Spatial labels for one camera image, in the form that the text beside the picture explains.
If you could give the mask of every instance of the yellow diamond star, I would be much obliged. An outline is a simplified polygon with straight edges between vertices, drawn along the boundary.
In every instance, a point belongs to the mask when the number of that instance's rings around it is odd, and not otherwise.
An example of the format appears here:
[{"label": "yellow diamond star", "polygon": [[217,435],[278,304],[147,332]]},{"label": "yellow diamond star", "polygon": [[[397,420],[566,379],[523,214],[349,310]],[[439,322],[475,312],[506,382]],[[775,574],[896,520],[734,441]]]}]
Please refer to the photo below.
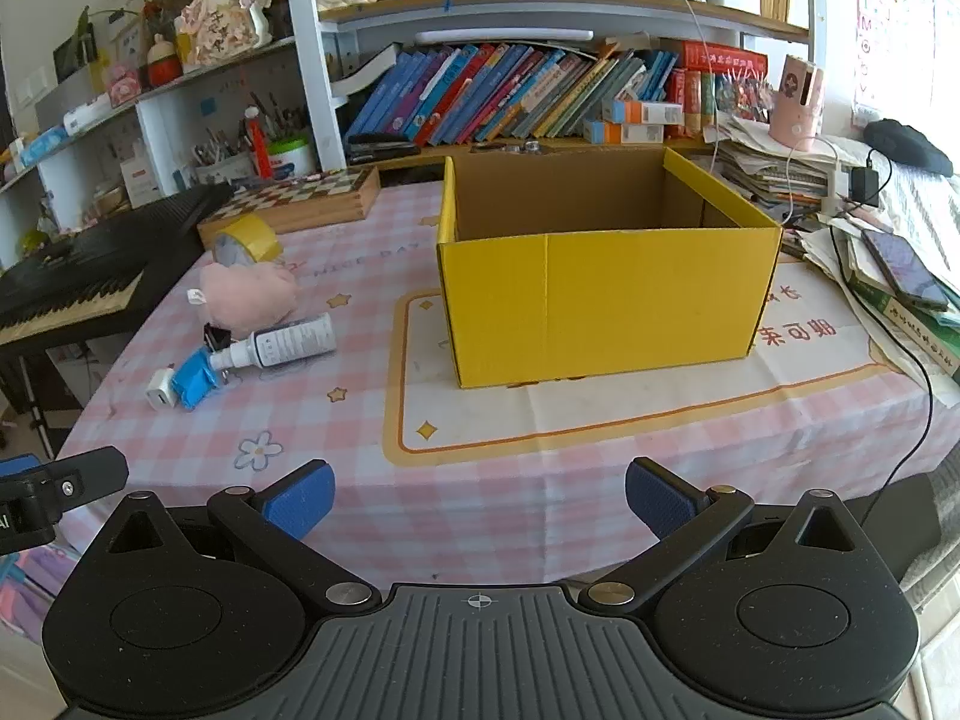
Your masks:
[{"label": "yellow diamond star", "polygon": [[343,293],[338,293],[337,295],[333,295],[333,298],[330,298],[330,300],[328,300],[326,304],[330,308],[338,308],[339,306],[346,306],[347,303],[350,302],[350,299],[352,297],[353,295],[344,295]]},{"label": "yellow diamond star", "polygon": [[424,424],[419,426],[419,429],[416,432],[418,432],[419,435],[423,436],[424,440],[428,442],[430,440],[430,437],[433,436],[435,432],[437,432],[437,428],[435,428],[429,422],[425,422]]}]

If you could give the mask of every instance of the silver bolt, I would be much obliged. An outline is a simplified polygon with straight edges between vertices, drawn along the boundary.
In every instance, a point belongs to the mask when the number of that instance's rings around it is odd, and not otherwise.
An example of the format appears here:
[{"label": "silver bolt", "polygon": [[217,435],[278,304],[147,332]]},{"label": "silver bolt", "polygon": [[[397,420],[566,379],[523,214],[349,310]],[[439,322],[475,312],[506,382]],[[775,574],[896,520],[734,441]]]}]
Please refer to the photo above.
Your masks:
[{"label": "silver bolt", "polygon": [[605,607],[621,607],[635,596],[634,589],[622,581],[599,581],[587,591],[587,595]]},{"label": "silver bolt", "polygon": [[358,581],[338,581],[326,590],[326,600],[341,607],[355,607],[366,603],[371,597],[373,591]]}]

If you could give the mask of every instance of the white bottle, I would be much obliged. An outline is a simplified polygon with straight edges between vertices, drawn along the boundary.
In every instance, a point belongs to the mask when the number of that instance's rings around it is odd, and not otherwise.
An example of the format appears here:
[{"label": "white bottle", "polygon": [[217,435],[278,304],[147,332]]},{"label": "white bottle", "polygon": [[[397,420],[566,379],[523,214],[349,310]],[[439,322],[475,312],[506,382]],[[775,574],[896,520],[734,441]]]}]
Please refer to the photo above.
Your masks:
[{"label": "white bottle", "polygon": [[229,348],[211,354],[210,367],[213,370],[250,365],[271,367],[332,352],[336,348],[337,338],[333,335],[330,314],[321,314],[315,319],[301,319],[300,322],[257,330],[245,341],[237,341]]}]

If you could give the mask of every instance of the white charger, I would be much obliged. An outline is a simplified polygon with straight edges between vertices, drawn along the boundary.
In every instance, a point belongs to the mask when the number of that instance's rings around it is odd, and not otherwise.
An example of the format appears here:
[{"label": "white charger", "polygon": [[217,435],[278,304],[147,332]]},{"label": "white charger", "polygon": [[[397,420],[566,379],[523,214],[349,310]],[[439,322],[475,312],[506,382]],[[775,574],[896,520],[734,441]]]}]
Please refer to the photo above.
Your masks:
[{"label": "white charger", "polygon": [[163,367],[157,370],[147,385],[147,400],[154,407],[155,412],[164,412],[176,408],[179,403],[179,397],[173,388],[174,370],[171,367]]}]

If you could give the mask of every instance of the power adapter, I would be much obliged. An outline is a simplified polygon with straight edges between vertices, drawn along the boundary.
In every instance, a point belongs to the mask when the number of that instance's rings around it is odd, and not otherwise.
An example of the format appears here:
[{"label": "power adapter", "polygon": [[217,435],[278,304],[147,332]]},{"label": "power adapter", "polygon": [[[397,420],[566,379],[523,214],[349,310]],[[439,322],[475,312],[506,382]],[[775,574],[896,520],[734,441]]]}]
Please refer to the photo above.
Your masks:
[{"label": "power adapter", "polygon": [[880,174],[872,167],[854,167],[850,171],[850,201],[880,207]]}]

